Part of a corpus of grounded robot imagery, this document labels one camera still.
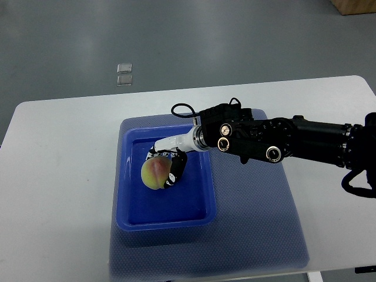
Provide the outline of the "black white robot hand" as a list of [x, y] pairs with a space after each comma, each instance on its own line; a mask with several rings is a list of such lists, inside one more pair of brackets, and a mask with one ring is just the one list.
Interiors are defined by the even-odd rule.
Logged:
[[182, 177], [190, 152], [205, 152], [209, 149], [203, 138], [201, 126], [193, 126], [188, 133], [160, 139], [154, 143], [147, 153], [145, 161], [156, 156], [165, 156], [172, 165], [164, 189], [175, 185]]

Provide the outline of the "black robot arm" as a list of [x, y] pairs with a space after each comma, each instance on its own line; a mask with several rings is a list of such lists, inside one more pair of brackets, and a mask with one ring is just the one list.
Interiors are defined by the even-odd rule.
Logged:
[[375, 168], [375, 113], [365, 125], [312, 122], [303, 116], [255, 120], [252, 110], [222, 103], [200, 111], [204, 142], [224, 153], [278, 163], [297, 157], [348, 169]]

